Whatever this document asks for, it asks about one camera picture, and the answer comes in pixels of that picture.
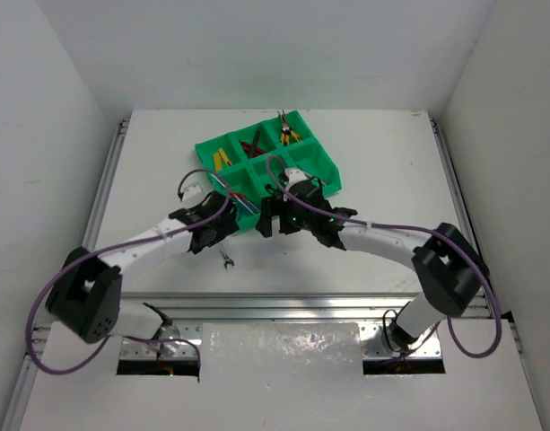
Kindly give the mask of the silver wrench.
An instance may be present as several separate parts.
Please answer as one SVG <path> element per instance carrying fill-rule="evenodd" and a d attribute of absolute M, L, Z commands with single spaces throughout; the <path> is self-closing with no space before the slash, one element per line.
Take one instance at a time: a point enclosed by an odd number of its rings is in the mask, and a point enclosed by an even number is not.
<path fill-rule="evenodd" d="M 232 258 L 227 253 L 226 249 L 220 244 L 219 245 L 219 252 L 222 255 L 223 258 L 223 266 L 225 270 L 229 270 L 231 268 L 234 268 L 235 264 Z"/>

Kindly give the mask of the blue screwdriver red collar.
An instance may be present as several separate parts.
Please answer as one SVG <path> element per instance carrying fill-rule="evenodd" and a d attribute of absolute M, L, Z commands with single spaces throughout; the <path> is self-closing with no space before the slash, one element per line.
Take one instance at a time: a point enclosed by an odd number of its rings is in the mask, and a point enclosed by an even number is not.
<path fill-rule="evenodd" d="M 252 215 L 258 214 L 260 212 L 259 208 L 255 206 L 249 199 L 247 199 L 242 193 L 234 190 L 224 180 L 215 178 L 218 183 L 225 188 L 231 198 L 236 200 L 242 207 L 244 207 Z"/>

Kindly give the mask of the aluminium front rail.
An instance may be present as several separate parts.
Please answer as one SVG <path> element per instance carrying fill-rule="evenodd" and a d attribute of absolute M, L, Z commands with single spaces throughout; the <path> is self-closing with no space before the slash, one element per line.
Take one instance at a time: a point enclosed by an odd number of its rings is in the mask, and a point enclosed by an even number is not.
<path fill-rule="evenodd" d="M 123 303 L 149 303 L 178 320 L 323 321 L 379 319 L 413 295 L 131 294 Z"/>

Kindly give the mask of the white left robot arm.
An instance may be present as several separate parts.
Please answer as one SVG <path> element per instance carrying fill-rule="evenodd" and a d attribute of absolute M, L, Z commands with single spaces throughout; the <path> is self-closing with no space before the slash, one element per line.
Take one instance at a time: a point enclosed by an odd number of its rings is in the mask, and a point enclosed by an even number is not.
<path fill-rule="evenodd" d="M 170 319 L 148 303 L 124 300 L 124 288 L 166 259 L 195 255 L 239 230 L 237 207 L 222 193 L 197 191 L 188 203 L 127 242 L 71 251 L 46 310 L 87 344 L 111 335 L 155 339 Z"/>

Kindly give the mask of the red utility knife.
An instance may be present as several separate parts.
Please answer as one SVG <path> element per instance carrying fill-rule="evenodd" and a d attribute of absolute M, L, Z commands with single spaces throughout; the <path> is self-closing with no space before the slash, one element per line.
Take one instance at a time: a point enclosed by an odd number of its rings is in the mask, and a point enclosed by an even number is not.
<path fill-rule="evenodd" d="M 266 151 L 257 145 L 252 145 L 246 141 L 240 141 L 240 146 L 248 158 L 257 157 L 264 154 Z"/>
<path fill-rule="evenodd" d="M 248 158 L 252 159 L 258 155 L 258 145 L 260 142 L 260 129 L 258 128 L 253 136 L 253 140 L 249 145 Z"/>

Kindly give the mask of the white foreground cover panel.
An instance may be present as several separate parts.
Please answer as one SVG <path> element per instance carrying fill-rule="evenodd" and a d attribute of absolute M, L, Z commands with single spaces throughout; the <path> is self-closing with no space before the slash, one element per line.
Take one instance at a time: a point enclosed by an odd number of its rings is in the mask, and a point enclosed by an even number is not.
<path fill-rule="evenodd" d="M 505 332 L 484 359 L 438 331 L 441 374 L 367 375 L 357 326 L 206 324 L 199 377 L 119 375 L 111 340 L 83 370 L 38 374 L 24 430 L 538 430 Z"/>

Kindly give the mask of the small yellow utility knife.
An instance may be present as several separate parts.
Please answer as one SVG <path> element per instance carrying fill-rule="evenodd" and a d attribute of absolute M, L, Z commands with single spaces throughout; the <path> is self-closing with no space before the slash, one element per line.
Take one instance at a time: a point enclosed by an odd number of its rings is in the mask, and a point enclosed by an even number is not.
<path fill-rule="evenodd" d="M 221 158 L 223 159 L 223 162 L 227 166 L 232 166 L 231 159 L 229 158 L 229 156 L 227 155 L 227 153 L 224 151 L 224 149 L 222 147 L 218 149 L 218 153 L 221 156 Z"/>

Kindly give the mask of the yellow pliers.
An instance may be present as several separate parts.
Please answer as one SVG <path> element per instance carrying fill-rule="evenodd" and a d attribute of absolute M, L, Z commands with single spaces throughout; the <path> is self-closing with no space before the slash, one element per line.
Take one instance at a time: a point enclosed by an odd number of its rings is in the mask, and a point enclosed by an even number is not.
<path fill-rule="evenodd" d="M 281 143 L 283 146 L 288 146 L 290 144 L 291 138 L 293 137 L 293 130 L 287 121 L 284 110 L 278 113 L 278 118 L 281 123 Z"/>
<path fill-rule="evenodd" d="M 296 133 L 296 131 L 289 124 L 284 110 L 278 111 L 277 115 L 281 125 L 280 141 L 282 145 L 288 146 L 291 143 L 291 141 L 300 142 L 301 137 Z"/>

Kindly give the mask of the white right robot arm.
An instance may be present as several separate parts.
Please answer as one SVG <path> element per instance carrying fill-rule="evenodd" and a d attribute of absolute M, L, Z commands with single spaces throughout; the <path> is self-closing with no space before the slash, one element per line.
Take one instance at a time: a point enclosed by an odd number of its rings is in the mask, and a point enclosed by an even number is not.
<path fill-rule="evenodd" d="M 330 206 L 308 179 L 295 180 L 287 189 L 267 185 L 266 190 L 256 225 L 264 237 L 271 236 L 271 220 L 278 217 L 282 234 L 307 231 L 328 248 L 368 253 L 414 271 L 422 292 L 383 327 L 390 352 L 408 352 L 430 327 L 461 316 L 487 287 L 488 267 L 452 224 L 428 230 L 364 222 L 351 208 Z"/>

